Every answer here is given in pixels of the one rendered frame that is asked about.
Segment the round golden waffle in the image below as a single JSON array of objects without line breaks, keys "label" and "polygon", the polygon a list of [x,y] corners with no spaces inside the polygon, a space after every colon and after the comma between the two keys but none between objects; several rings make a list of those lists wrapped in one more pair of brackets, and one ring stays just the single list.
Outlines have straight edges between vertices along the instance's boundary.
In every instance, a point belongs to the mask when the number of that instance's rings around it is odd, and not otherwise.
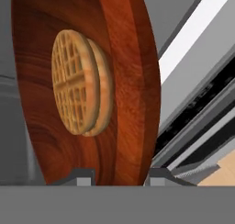
[{"label": "round golden waffle", "polygon": [[106,129],[114,105],[106,55],[83,34],[64,29],[54,40],[51,78],[56,107],[73,135],[93,137]]}]

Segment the brown wooden bowl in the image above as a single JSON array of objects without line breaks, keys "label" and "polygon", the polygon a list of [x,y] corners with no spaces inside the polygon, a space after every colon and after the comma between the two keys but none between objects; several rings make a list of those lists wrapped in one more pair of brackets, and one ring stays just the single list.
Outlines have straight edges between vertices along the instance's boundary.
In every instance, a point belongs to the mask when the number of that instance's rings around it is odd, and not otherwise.
[{"label": "brown wooden bowl", "polygon": [[[161,106],[157,51],[144,0],[12,0],[11,6],[21,104],[46,183],[75,168],[93,168],[98,185],[142,185]],[[112,117],[95,137],[72,135],[55,104],[50,57],[62,29],[95,41],[114,78]]]}]

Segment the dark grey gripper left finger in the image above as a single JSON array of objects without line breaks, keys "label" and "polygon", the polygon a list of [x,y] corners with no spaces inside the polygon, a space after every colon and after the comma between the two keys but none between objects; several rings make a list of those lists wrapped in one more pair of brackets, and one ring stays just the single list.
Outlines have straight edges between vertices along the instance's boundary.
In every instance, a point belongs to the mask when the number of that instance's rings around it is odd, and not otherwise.
[{"label": "dark grey gripper left finger", "polygon": [[95,185],[95,169],[72,169],[68,175],[50,183],[50,185],[93,186]]}]

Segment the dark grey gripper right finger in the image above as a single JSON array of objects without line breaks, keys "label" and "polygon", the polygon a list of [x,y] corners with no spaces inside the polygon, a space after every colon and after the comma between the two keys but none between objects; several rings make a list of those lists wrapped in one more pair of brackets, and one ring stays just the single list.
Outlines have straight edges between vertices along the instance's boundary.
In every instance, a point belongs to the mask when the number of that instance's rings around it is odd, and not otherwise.
[{"label": "dark grey gripper right finger", "polygon": [[180,178],[174,177],[167,168],[152,167],[144,182],[145,186],[194,186]]}]

